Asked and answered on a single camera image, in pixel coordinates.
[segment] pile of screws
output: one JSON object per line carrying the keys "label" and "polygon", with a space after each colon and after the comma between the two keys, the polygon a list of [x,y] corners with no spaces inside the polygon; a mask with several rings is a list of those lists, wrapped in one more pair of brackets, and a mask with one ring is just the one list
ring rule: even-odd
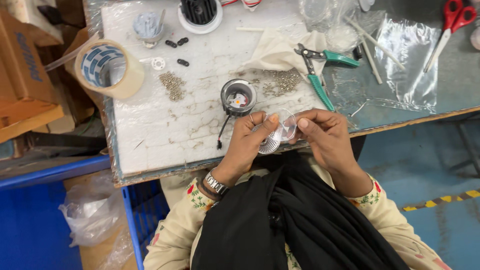
{"label": "pile of screws", "polygon": [[291,69],[289,71],[268,71],[274,78],[275,84],[265,84],[263,94],[265,96],[282,96],[287,92],[297,91],[296,87],[302,80],[299,73]]}
{"label": "pile of screws", "polygon": [[174,73],[171,73],[170,71],[161,74],[159,78],[163,86],[165,86],[165,88],[167,89],[171,101],[179,101],[183,99],[183,94],[185,93],[185,91],[180,89],[180,85],[184,85],[185,81],[183,81],[181,78],[176,77]]}

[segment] blue plastic bin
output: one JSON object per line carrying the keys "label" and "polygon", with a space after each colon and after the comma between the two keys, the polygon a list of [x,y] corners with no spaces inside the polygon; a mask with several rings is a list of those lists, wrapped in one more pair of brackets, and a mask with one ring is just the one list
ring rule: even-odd
{"label": "blue plastic bin", "polygon": [[165,219],[170,208],[159,180],[123,187],[122,193],[138,270],[144,270],[147,246],[155,235],[158,222]]}

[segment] woman's right hand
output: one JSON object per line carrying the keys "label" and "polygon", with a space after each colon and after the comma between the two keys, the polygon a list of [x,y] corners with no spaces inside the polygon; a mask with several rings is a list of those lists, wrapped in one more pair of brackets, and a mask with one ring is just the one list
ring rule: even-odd
{"label": "woman's right hand", "polygon": [[344,196],[368,194],[373,188],[372,181],[355,161],[345,116],[321,109],[306,110],[295,116],[298,131],[289,143],[306,139],[315,160],[330,173]]}

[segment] wristwatch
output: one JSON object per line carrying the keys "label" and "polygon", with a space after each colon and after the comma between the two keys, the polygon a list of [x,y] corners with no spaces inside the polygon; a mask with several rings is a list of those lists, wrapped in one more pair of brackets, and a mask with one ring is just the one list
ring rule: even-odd
{"label": "wristwatch", "polygon": [[227,186],[225,186],[223,184],[220,184],[219,182],[217,182],[215,180],[215,178],[213,178],[212,171],[213,170],[209,171],[207,176],[205,177],[205,180],[206,180],[207,184],[209,186],[211,186],[213,189],[215,189],[215,191],[219,195],[222,195],[222,194],[226,193],[228,190],[230,190]]}

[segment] woman's left hand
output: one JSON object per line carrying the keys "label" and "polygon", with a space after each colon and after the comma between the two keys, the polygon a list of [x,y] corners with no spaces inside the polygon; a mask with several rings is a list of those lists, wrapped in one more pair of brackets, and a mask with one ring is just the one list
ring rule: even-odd
{"label": "woman's left hand", "polygon": [[[260,144],[278,127],[277,114],[264,121],[265,117],[264,111],[257,111],[235,121],[227,154],[212,171],[212,176],[219,183],[233,187],[240,176],[250,170]],[[258,124],[262,125],[252,132]]]}

